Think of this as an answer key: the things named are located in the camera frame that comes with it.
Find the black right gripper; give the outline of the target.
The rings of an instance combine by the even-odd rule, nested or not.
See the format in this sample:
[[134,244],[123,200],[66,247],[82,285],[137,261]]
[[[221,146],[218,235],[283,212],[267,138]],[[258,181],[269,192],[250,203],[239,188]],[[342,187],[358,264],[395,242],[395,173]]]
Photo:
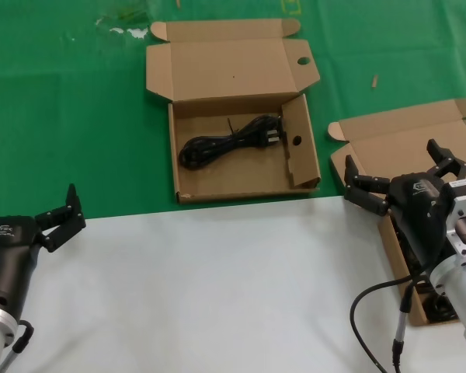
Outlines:
[[423,268],[434,268],[442,257],[446,239],[447,210],[438,201],[444,185],[441,179],[451,173],[456,180],[466,178],[466,162],[429,139],[426,150],[435,166],[427,173],[410,173],[387,178],[359,174],[351,155],[345,159],[344,198],[378,216],[388,213],[404,233]]

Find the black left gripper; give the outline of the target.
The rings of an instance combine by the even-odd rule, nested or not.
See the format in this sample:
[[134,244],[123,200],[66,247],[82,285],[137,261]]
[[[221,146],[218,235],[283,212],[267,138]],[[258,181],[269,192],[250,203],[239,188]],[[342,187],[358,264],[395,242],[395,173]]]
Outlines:
[[0,309],[20,315],[40,246],[53,253],[86,227],[74,184],[65,204],[35,217],[0,217]]

